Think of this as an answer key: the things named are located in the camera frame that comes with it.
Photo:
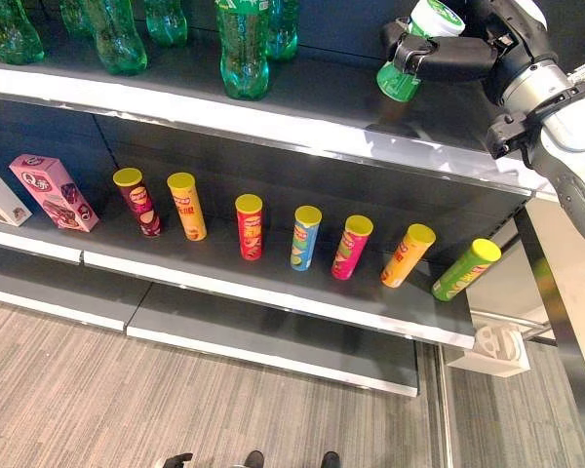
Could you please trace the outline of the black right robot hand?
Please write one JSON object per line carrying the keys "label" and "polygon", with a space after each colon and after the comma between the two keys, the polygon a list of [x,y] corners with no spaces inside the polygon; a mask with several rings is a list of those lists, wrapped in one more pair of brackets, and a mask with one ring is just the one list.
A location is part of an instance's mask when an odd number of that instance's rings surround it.
{"label": "black right robot hand", "polygon": [[396,70],[424,81],[512,80],[545,59],[556,61],[544,23],[517,1],[467,1],[466,31],[426,38],[394,20],[380,33]]}

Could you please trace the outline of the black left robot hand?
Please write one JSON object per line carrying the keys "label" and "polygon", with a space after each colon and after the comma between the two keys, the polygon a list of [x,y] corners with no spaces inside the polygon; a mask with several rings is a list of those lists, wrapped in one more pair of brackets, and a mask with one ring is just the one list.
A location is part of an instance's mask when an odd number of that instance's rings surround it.
{"label": "black left robot hand", "polygon": [[193,458],[192,452],[186,452],[171,456],[169,458],[161,458],[156,461],[155,468],[184,468],[185,465]]}

